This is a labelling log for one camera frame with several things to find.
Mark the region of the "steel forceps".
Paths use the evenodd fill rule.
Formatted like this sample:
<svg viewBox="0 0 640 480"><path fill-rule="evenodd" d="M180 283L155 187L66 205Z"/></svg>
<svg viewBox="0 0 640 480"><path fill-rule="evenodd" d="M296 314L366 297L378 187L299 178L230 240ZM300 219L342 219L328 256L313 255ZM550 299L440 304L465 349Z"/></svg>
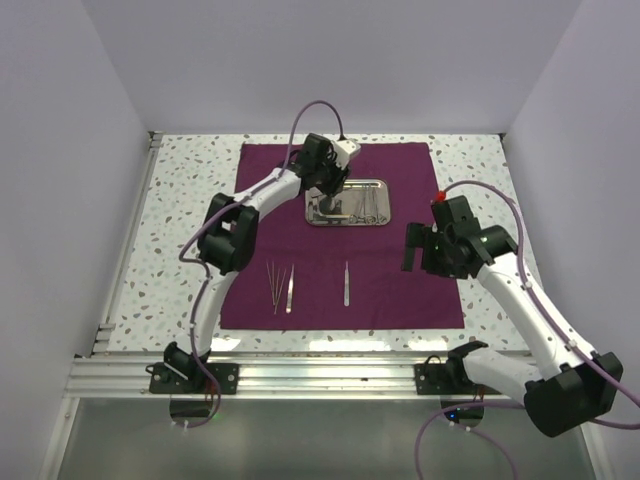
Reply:
<svg viewBox="0 0 640 480"><path fill-rule="evenodd" d="M369 196L369 187L364 186L357 190L359 194L359 199L356 202L356 206L354 209L354 213L350 216L349 222L351 224L366 224L367 223L367 213L366 213L366 205L367 199Z"/></svg>

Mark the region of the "steel scissors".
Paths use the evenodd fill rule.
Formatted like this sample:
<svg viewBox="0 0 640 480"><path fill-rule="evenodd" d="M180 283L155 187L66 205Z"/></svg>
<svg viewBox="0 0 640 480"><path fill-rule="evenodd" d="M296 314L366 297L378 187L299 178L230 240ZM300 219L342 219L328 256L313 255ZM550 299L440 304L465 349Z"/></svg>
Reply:
<svg viewBox="0 0 640 480"><path fill-rule="evenodd" d="M370 183L365 188L363 212L367 225L384 225L387 221L385 190L381 183Z"/></svg>

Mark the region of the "purple surgical cloth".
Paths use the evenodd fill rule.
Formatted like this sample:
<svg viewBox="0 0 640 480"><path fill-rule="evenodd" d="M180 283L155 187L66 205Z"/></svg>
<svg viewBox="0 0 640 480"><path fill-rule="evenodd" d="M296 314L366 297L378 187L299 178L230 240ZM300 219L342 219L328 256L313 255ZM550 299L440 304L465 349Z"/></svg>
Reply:
<svg viewBox="0 0 640 480"><path fill-rule="evenodd" d="M263 217L250 264L233 282L220 325L232 330L416 330L463 327L455 280L404 272L406 227L430 224L438 185L425 143L365 144L353 179L381 179L384 226L312 226L298 197Z"/></svg>

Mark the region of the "thin steel tweezers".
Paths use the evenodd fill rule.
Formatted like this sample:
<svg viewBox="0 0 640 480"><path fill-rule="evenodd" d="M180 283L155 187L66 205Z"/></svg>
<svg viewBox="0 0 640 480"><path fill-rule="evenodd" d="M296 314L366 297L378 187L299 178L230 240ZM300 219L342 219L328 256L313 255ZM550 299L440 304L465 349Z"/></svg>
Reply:
<svg viewBox="0 0 640 480"><path fill-rule="evenodd" d="M267 270L268 281L269 281L269 286L270 286L270 295L271 295L272 305L275 305L275 303L276 303L276 273L275 273L274 263L270 262L270 261L267 261L266 262L266 270Z"/></svg>
<svg viewBox="0 0 640 480"><path fill-rule="evenodd" d="M286 269L279 269L276 273L275 296L274 296L274 313L278 312L279 304L284 291L284 283L286 280Z"/></svg>

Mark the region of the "wide steel tweezers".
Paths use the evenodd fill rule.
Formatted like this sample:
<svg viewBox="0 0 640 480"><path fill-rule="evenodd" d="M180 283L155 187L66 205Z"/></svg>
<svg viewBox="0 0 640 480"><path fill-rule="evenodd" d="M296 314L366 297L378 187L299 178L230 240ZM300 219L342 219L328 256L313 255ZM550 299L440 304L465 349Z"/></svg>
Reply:
<svg viewBox="0 0 640 480"><path fill-rule="evenodd" d="M292 264L288 286L287 286L287 297L285 304L285 313L290 314L292 312L292 304L293 304L293 292L294 292L294 276L295 276L295 264Z"/></svg>

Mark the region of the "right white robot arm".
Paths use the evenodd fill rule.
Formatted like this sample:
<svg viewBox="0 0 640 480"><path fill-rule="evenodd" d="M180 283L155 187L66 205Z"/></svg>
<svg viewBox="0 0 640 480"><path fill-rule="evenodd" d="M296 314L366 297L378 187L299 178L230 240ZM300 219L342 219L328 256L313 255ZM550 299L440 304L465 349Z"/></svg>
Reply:
<svg viewBox="0 0 640 480"><path fill-rule="evenodd" d="M505 356L485 342L450 350L445 361L414 367L416 390L470 393L485 386L524 407L536 428L556 437L608 413L623 366L600 354L554 307L527 267L518 246L499 225L482 227L464 196L431 206L434 224L406 228L402 270L422 252L423 271L456 280L475 279L499 303L525 341L534 362Z"/></svg>

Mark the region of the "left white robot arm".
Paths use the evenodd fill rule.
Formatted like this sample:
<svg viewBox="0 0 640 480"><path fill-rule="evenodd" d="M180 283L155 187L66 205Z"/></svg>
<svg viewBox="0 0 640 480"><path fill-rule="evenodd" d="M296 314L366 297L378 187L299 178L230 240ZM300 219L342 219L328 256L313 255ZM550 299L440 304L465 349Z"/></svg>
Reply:
<svg viewBox="0 0 640 480"><path fill-rule="evenodd" d="M317 134L308 135L296 152L287 147L284 162L265 178L232 195L215 195L203 225L179 253L181 262L205 271L192 303L186 338L169 344L164 352L164 364L185 392L217 382L205 366L213 329L231 285L254 256L260 222L308 190L328 196L340 193L351 172L350 163L361 151L352 139L330 140Z"/></svg>

